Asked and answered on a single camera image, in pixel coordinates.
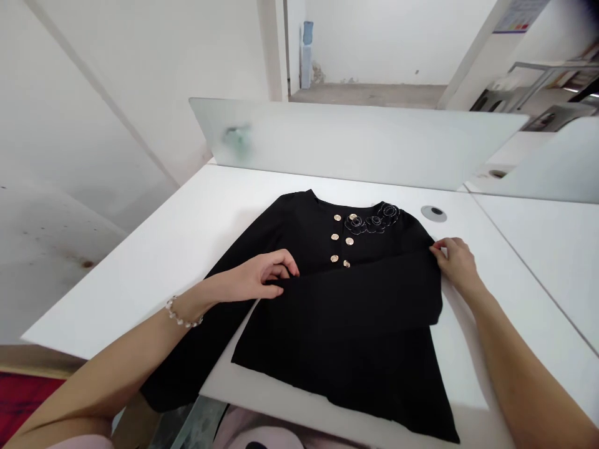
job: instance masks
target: red carpet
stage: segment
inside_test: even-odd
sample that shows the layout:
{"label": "red carpet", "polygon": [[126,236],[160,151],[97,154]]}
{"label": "red carpet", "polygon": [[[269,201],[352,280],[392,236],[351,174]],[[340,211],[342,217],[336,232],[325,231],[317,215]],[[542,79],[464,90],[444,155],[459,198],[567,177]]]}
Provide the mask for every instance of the red carpet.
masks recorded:
{"label": "red carpet", "polygon": [[0,372],[0,448],[64,380]]}

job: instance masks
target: bracelet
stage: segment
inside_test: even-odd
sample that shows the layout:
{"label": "bracelet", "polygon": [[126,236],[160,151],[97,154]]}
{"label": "bracelet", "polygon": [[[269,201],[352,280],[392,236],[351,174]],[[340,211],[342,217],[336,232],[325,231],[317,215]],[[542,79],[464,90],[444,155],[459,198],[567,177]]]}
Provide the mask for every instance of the bracelet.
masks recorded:
{"label": "bracelet", "polygon": [[177,313],[175,311],[173,311],[173,309],[172,309],[173,302],[177,298],[178,298],[178,296],[174,295],[171,299],[169,299],[167,301],[167,305],[164,307],[166,310],[168,310],[168,317],[169,318],[174,318],[177,321],[177,324],[180,325],[180,326],[185,325],[185,327],[197,327],[200,324],[202,324],[202,321],[204,320],[204,315],[202,315],[200,317],[200,319],[198,321],[195,321],[195,322],[184,321],[183,319],[179,318],[179,316],[177,315]]}

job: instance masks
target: hand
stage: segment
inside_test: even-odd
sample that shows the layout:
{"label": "hand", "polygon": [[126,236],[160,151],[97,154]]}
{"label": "hand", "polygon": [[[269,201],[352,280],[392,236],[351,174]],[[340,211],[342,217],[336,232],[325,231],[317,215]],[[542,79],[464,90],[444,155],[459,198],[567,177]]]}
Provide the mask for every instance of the hand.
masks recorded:
{"label": "hand", "polygon": [[203,301],[210,303],[272,299],[283,293],[281,287],[264,285],[273,279],[299,276],[295,260],[286,249],[259,254],[231,270],[204,279],[193,289]]}
{"label": "hand", "polygon": [[[441,251],[447,248],[447,256]],[[437,258],[437,263],[462,296],[470,292],[485,289],[476,271],[474,255],[470,248],[459,237],[444,238],[435,242],[430,250]]]}

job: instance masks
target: black flower appliqué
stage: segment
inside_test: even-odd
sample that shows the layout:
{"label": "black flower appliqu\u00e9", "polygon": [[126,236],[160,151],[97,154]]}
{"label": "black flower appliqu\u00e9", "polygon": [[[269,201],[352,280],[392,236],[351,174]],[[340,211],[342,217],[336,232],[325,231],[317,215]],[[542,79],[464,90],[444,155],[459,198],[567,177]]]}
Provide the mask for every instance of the black flower appliqué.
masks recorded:
{"label": "black flower appliqu\u00e9", "polygon": [[376,215],[367,217],[365,220],[359,216],[353,220],[347,217],[345,219],[345,227],[354,235],[360,235],[365,232],[383,234],[387,227],[397,221],[398,217],[399,209],[396,206],[383,203]]}

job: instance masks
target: black long-sleeve top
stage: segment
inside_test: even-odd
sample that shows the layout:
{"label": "black long-sleeve top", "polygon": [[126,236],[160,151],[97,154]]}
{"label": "black long-sleeve top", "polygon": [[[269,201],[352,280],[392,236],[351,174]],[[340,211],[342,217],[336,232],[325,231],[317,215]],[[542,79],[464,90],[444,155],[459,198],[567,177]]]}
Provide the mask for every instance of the black long-sleeve top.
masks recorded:
{"label": "black long-sleeve top", "polygon": [[[279,197],[207,276],[280,248],[301,272],[275,282],[281,297],[257,305],[232,362],[459,443],[429,329],[442,308],[432,243],[418,220],[385,202],[338,206],[311,190]],[[252,305],[206,313],[142,387],[152,408],[196,399]]]}

